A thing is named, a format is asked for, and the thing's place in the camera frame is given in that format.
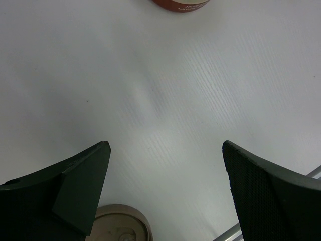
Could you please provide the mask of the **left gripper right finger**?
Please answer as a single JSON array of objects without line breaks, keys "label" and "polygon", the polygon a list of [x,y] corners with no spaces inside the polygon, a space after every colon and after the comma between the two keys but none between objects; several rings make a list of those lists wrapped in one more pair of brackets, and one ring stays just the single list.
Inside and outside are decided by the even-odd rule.
[{"label": "left gripper right finger", "polygon": [[231,141],[222,153],[244,240],[320,240],[320,180]]}]

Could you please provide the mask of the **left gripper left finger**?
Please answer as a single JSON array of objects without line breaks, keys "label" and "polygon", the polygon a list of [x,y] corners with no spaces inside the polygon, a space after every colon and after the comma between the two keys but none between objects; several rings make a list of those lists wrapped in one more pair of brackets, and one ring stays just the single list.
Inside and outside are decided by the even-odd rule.
[{"label": "left gripper left finger", "polygon": [[85,240],[91,234],[111,148],[98,142],[1,185],[1,240]]}]

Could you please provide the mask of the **red lunch box container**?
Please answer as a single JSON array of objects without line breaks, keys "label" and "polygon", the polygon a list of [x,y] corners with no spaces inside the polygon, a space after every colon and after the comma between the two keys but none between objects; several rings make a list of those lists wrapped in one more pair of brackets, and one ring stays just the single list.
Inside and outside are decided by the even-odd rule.
[{"label": "red lunch box container", "polygon": [[188,13],[198,10],[206,5],[209,0],[152,0],[161,8],[176,12],[176,13]]}]

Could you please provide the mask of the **beige lunch box lid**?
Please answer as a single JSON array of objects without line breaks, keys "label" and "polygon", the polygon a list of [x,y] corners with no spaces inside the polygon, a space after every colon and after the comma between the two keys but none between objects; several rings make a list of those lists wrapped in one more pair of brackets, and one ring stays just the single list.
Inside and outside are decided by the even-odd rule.
[{"label": "beige lunch box lid", "polygon": [[137,209],[122,204],[111,204],[97,209],[88,240],[153,241],[147,218]]}]

